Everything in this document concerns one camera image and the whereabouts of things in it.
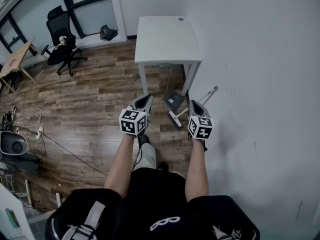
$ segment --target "white wall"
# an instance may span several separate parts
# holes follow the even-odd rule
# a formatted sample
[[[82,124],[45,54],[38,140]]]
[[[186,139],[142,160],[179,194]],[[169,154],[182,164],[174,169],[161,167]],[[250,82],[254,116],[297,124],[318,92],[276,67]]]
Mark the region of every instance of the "white wall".
[[[206,142],[210,194],[231,195],[264,236],[312,239],[320,228],[320,0],[184,0],[183,9],[203,59],[190,98],[219,86],[206,105],[215,122]]]
[[[125,32],[136,35],[140,16],[180,16],[182,0],[120,0]]]

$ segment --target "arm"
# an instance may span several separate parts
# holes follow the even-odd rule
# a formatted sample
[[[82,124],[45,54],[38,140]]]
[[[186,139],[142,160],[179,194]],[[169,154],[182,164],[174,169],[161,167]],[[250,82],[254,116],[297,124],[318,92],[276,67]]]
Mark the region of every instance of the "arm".
[[[185,181],[185,197],[189,202],[193,198],[208,196],[209,184],[205,166],[204,146],[199,139],[192,139],[192,152]]]
[[[117,192],[122,198],[127,195],[130,183],[134,140],[134,135],[123,135],[115,159],[104,183],[105,189]]]

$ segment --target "wooden table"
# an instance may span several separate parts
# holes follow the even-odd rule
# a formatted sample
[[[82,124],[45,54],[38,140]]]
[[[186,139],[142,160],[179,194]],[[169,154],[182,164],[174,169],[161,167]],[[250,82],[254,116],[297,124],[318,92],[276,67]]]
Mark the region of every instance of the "wooden table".
[[[145,95],[148,94],[145,65],[184,65],[189,69],[181,91],[182,96],[185,96],[201,61],[197,41],[186,17],[139,18],[134,62],[138,64]]]
[[[15,92],[14,89],[10,87],[10,85],[4,80],[4,77],[10,74],[14,71],[21,70],[28,78],[30,78],[35,84],[37,83],[31,75],[28,74],[28,72],[21,66],[22,61],[24,60],[29,48],[34,49],[37,53],[41,54],[40,51],[37,50],[37,48],[32,44],[34,39],[32,39],[29,42],[26,42],[23,46],[21,46],[17,51],[12,53],[10,57],[8,58],[7,62],[2,67],[2,70],[0,72],[0,79],[1,81],[9,87],[9,89],[13,92]]]

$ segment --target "white desk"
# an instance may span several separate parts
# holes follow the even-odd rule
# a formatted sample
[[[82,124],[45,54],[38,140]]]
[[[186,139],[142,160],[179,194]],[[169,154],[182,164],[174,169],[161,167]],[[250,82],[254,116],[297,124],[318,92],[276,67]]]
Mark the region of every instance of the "white desk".
[[[139,18],[134,62],[138,64],[145,95],[148,94],[145,65],[190,65],[181,92],[182,96],[185,96],[201,61],[194,33],[186,17]]]

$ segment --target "table leg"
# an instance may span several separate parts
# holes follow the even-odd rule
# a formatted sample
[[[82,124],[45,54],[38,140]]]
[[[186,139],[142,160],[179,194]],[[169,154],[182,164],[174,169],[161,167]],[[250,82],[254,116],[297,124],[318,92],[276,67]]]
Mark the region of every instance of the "table leg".
[[[14,89],[11,88],[11,86],[10,86],[3,78],[1,78],[1,81],[2,81],[6,86],[8,86],[11,91],[13,91],[14,93],[16,92]]]
[[[19,69],[20,69],[28,78],[30,78],[30,80],[31,80],[32,82],[34,82],[35,84],[37,83],[37,82],[31,77],[31,75],[29,75],[28,72],[27,72],[22,66],[19,66]]]
[[[35,50],[38,54],[41,55],[41,52],[34,46],[33,43],[31,44],[31,48],[32,48],[33,50]],[[46,61],[48,60],[48,58],[45,57],[44,55],[41,55],[41,56],[42,56]]]
[[[196,76],[196,73],[198,71],[200,62],[193,62],[190,66],[188,75],[185,78],[184,85],[181,91],[181,96],[186,96],[187,91],[191,87],[191,84],[193,82],[194,77]]]
[[[147,88],[145,66],[143,64],[139,63],[138,67],[139,67],[139,73],[140,73],[140,79],[141,79],[143,94],[147,95],[148,94],[148,88]]]

